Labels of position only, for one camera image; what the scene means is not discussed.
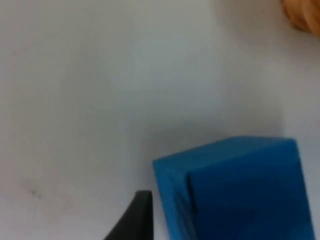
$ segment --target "blue block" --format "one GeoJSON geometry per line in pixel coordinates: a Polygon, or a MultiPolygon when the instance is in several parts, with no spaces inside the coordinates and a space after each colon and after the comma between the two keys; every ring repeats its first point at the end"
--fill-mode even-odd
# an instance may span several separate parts
{"type": "Polygon", "coordinates": [[[314,240],[299,150],[232,137],[153,162],[171,240],[314,240]]]}

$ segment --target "blue cube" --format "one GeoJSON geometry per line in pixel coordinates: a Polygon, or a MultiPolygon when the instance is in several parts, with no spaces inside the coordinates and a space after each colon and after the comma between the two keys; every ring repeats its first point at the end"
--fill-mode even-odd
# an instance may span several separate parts
{"type": "Polygon", "coordinates": [[[171,240],[314,240],[296,141],[240,136],[153,162],[171,240]]]}

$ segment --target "black object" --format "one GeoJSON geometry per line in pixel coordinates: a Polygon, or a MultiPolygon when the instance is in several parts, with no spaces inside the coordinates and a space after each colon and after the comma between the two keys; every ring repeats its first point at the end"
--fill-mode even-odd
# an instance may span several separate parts
{"type": "Polygon", "coordinates": [[[151,191],[137,191],[118,223],[104,240],[153,240],[154,211],[151,191]]]}

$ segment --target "white surface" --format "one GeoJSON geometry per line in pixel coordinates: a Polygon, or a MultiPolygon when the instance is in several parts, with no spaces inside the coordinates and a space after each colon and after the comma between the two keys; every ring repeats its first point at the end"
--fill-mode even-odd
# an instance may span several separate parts
{"type": "Polygon", "coordinates": [[[278,0],[2,0],[0,232],[100,240],[151,160],[232,135],[299,140],[320,234],[320,42],[278,0]]]}

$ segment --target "orange object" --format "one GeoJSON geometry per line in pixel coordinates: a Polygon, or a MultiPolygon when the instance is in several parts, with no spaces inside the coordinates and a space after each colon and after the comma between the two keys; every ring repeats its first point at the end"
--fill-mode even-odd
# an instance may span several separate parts
{"type": "Polygon", "coordinates": [[[292,26],[320,38],[320,0],[281,0],[292,26]]]}

